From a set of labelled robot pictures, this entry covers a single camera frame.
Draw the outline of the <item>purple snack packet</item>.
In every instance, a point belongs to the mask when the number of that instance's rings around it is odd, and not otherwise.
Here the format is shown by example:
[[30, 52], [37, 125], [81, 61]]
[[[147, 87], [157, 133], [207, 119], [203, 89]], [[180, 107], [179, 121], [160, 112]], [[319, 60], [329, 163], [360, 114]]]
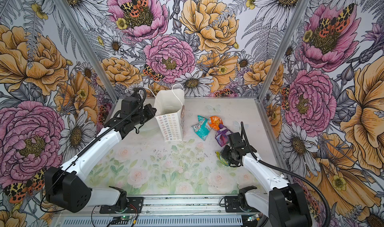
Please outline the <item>purple snack packet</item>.
[[231, 134], [233, 134], [233, 132], [230, 129], [228, 129], [225, 125], [220, 124], [219, 129], [216, 133], [216, 140], [218, 144], [221, 147], [226, 146], [229, 142], [229, 135]]

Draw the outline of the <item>white paper bag with dots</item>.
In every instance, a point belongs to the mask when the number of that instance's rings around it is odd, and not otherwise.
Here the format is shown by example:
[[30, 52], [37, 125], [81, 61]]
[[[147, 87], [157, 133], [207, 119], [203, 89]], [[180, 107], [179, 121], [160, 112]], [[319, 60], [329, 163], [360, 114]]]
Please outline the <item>white paper bag with dots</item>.
[[182, 141], [184, 133], [185, 91], [180, 83], [161, 90], [155, 97], [155, 118], [166, 142]]

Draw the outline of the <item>teal snack packet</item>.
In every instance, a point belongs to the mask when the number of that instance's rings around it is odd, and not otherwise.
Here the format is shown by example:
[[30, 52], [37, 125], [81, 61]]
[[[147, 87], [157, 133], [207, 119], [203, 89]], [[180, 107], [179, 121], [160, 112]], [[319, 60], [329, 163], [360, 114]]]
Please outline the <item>teal snack packet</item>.
[[200, 137], [203, 141], [206, 141], [211, 127], [209, 125], [209, 120], [203, 116], [198, 115], [198, 123], [192, 126], [194, 132]]

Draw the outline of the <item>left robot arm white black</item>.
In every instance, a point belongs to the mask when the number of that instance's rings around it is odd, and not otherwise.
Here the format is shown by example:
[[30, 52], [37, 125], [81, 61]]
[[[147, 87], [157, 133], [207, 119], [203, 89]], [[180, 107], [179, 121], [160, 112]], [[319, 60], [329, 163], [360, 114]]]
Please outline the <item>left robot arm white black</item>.
[[156, 111], [151, 104], [145, 104], [145, 98], [140, 94], [125, 98], [121, 109], [94, 140], [60, 167], [50, 167], [45, 172], [46, 193], [43, 200], [72, 213], [95, 206], [124, 211], [128, 207], [126, 191], [118, 187], [91, 188], [85, 180], [109, 151], [130, 132], [139, 133], [139, 129], [155, 117]]

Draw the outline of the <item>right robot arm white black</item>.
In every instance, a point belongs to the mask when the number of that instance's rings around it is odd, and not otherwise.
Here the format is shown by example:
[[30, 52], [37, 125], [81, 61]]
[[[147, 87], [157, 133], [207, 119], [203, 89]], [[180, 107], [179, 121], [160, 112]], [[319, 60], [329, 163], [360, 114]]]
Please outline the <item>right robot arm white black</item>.
[[255, 186], [240, 189], [236, 199], [226, 201], [230, 212], [259, 212], [273, 227], [310, 227], [312, 218], [303, 189], [291, 184], [276, 166], [268, 167], [249, 144], [246, 134], [228, 135], [222, 157], [231, 167], [246, 168], [264, 188]]

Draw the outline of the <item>orange snack packet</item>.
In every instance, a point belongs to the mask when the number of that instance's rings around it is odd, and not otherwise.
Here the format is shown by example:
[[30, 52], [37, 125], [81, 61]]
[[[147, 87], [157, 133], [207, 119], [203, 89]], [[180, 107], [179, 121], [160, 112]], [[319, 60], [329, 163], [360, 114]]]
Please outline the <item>orange snack packet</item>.
[[218, 116], [211, 116], [209, 118], [209, 126], [215, 130], [215, 131], [219, 131], [220, 128], [223, 126], [223, 121], [220, 117]]

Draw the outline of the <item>right green circuit board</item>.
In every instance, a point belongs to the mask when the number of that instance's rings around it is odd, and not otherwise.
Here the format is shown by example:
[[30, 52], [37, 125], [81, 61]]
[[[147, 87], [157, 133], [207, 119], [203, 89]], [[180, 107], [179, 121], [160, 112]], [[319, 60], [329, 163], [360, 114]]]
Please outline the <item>right green circuit board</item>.
[[258, 222], [260, 220], [260, 215], [259, 214], [254, 214], [252, 216], [249, 216], [247, 218], [247, 222]]

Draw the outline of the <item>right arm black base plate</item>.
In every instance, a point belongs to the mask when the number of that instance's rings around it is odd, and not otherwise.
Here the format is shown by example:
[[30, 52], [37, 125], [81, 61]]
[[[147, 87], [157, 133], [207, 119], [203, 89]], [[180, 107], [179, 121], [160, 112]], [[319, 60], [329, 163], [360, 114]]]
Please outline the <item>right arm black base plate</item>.
[[257, 209], [246, 205], [245, 200], [239, 196], [225, 196], [219, 205], [225, 208], [226, 213], [256, 213]]

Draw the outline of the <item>aluminium mounting rail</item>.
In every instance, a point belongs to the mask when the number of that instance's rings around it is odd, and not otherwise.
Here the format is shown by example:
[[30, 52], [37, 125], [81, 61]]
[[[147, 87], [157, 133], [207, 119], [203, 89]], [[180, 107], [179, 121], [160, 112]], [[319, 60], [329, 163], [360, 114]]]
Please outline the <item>aluminium mounting rail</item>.
[[177, 215], [181, 213], [213, 213], [222, 211], [225, 208], [219, 205], [220, 200], [225, 196], [147, 196], [144, 197], [141, 214], [146, 211], [155, 213], [166, 213]]

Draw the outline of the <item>left aluminium corner post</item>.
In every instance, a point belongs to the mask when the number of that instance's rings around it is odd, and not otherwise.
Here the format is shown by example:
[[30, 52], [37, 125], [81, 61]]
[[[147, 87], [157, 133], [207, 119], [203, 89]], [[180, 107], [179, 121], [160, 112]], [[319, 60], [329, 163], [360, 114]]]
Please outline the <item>left aluminium corner post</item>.
[[117, 102], [119, 99], [119, 96], [117, 95], [114, 87], [112, 86], [106, 73], [104, 72], [104, 69], [102, 68], [101, 63], [99, 62], [95, 52], [91, 48], [91, 45], [85, 33], [83, 32], [81, 25], [78, 23], [77, 19], [72, 13], [70, 6], [67, 4], [67, 1], [66, 0], [53, 0], [53, 1], [56, 4], [60, 13], [63, 15], [63, 18], [66, 24], [68, 25], [69, 29], [72, 31], [80, 47], [85, 52], [85, 55], [87, 56], [89, 62], [95, 69], [95, 72], [97, 73], [98, 77], [103, 83], [105, 90], [110, 95], [112, 101]]

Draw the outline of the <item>aluminium corner post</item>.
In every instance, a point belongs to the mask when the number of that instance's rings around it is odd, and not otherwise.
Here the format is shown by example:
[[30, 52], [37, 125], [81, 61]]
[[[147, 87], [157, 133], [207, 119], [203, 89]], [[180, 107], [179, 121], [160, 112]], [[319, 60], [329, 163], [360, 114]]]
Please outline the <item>aluminium corner post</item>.
[[305, 14], [309, 3], [310, 3], [310, 0], [299, 0], [298, 1], [298, 5], [296, 7], [296, 10], [293, 13], [293, 17], [291, 18], [290, 22], [287, 25], [287, 29], [285, 31], [283, 39], [281, 40], [279, 48], [276, 52], [276, 55], [273, 58], [273, 62], [271, 64], [270, 71], [267, 74], [266, 79], [262, 85], [262, 88], [258, 94], [258, 101], [259, 102], [261, 102], [263, 100], [267, 91], [269, 90], [269, 87], [273, 81], [273, 78], [279, 69], [279, 65], [283, 59], [284, 53], [285, 53], [286, 49], [288, 48], [290, 40], [293, 37], [294, 32], [297, 30], [299, 22], [300, 22], [301, 18], [303, 17], [303, 15]]
[[72, 13], [70, 6], [67, 4], [67, 1], [66, 0], [53, 0], [53, 1], [56, 4], [60, 13], [63, 15], [63, 18], [66, 24], [68, 25], [69, 29], [72, 31], [80, 47], [85, 52], [85, 55], [87, 56], [89, 62], [95, 69], [95, 72], [97, 73], [98, 77], [103, 83], [105, 90], [110, 95], [112, 101], [117, 102], [119, 99], [119, 96], [117, 95], [114, 87], [112, 86], [106, 73], [104, 72], [104, 69], [102, 68], [101, 63], [99, 62], [95, 52], [91, 48], [91, 45], [85, 33], [83, 32], [81, 25], [78, 23], [77, 19]]

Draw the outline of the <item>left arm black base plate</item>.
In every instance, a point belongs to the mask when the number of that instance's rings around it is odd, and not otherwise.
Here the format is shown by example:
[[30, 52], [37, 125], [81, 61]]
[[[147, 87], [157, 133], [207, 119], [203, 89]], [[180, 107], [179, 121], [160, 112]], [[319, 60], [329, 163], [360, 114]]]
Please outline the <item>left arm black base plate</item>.
[[144, 197], [127, 197], [125, 201], [118, 201], [113, 206], [103, 205], [100, 214], [140, 214], [142, 212]]

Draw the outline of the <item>right aluminium corner post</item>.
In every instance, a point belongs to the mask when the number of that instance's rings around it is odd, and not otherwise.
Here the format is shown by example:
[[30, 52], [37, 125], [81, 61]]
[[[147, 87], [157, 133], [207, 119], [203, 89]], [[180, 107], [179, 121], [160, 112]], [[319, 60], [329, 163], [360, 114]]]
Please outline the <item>right aluminium corner post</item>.
[[299, 0], [298, 1], [298, 5], [296, 7], [296, 10], [293, 13], [293, 17], [291, 18], [290, 22], [287, 25], [287, 29], [285, 31], [283, 39], [281, 40], [279, 48], [276, 52], [276, 55], [273, 58], [273, 62], [271, 64], [270, 71], [267, 74], [266, 79], [262, 85], [262, 88], [258, 94], [258, 101], [259, 102], [261, 102], [263, 100], [267, 91], [269, 90], [269, 87], [273, 81], [273, 78], [279, 69], [279, 65], [283, 59], [284, 53], [285, 53], [286, 49], [288, 48], [290, 40], [293, 37], [294, 32], [297, 30], [299, 22], [300, 22], [301, 18], [303, 17], [303, 15], [305, 14], [309, 3], [310, 3], [310, 0]]

